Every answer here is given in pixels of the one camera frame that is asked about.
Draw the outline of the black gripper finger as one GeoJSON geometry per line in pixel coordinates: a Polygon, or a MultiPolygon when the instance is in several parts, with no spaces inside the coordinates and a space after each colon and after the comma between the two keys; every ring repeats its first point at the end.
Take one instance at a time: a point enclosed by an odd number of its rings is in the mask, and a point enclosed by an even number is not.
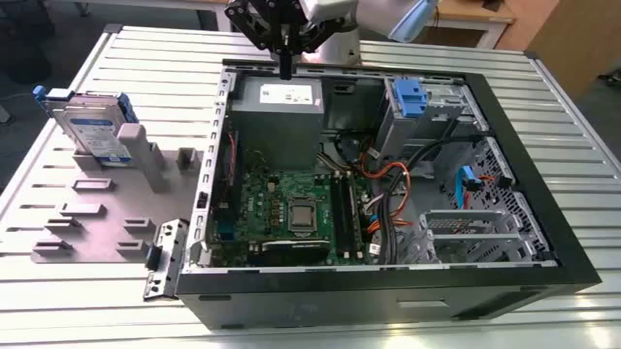
{"type": "Polygon", "coordinates": [[[306,53],[312,53],[316,48],[329,40],[330,36],[339,32],[345,25],[345,18],[326,20],[318,24],[311,22],[294,23],[286,37],[286,78],[291,79],[296,72],[294,57],[306,53]]]}
{"type": "MultiPolygon", "coordinates": [[[[230,1],[224,10],[230,22],[259,50],[258,14],[251,4],[252,1],[230,1]]],[[[279,63],[279,78],[286,79],[286,54],[272,52],[272,60],[279,63]]]]}

